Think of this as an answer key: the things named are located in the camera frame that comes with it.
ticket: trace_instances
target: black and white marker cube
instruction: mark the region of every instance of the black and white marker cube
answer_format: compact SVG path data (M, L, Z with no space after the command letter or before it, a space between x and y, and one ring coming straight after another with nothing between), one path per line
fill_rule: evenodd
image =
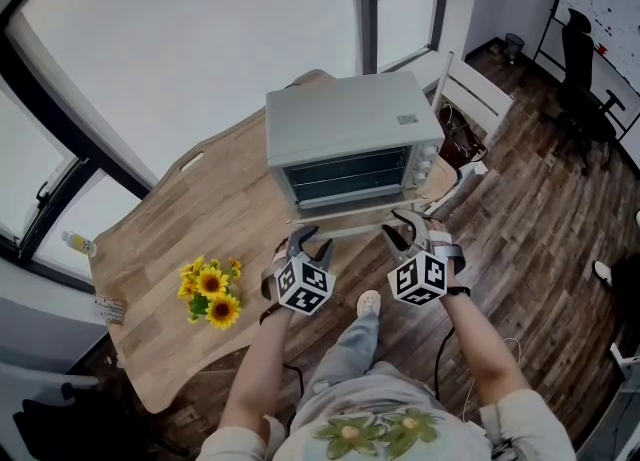
M291 310L312 315L331 297L336 277L297 257L276 276L278 301Z
M394 299L414 306L422 306L447 293L447 261L426 251L389 274Z

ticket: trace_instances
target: yellow flower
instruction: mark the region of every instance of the yellow flower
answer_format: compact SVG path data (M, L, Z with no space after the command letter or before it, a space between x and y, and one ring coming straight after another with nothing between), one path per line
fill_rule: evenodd
M193 291L195 290L195 282L190 280L182 280L182 285L180 285L180 290L178 291L178 297L183 299L191 299L193 296Z
M191 273L197 273L202 267L203 263L204 263L204 255L196 258L193 263L187 264L184 267L180 268L180 276L182 276L182 278L184 279Z
M211 298L206 317L216 328L224 331L238 320L241 311L240 302L235 297L218 292Z
M202 269L196 281L198 283L198 292L207 297L213 297L221 293L229 285L229 277L226 274L222 274L220 269L214 269L213 267Z

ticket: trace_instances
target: white t-shirt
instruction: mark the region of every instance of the white t-shirt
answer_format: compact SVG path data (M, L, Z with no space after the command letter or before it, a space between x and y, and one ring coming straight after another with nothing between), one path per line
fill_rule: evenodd
M532 390L514 392L480 415L484 430L444 411L416 384L364 376L305 403L284 442L273 419L269 445L253 431L227 427L205 441L198 461L575 459L564 427Z

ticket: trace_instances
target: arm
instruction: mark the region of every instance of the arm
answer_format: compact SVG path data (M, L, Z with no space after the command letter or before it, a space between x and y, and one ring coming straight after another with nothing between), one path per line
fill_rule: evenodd
M291 310L281 308L260 326L231 386L220 428L243 427L269 443L269 424L263 417L275 413L292 315Z
M438 221L430 221L428 228L446 231ZM447 278L449 287L464 286L455 277L452 260L449 260ZM495 404L516 390L529 388L504 340L469 296L443 296L441 302L456 329L483 405Z

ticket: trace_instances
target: white shoe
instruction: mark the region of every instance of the white shoe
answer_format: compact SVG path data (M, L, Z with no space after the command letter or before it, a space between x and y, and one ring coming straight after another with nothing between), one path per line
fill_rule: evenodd
M609 287L611 287L611 268L604 265L597 260L593 263L593 272L596 276L604 281Z
M358 317L373 312L380 315L380 293L377 290L367 290L360 294L357 307Z

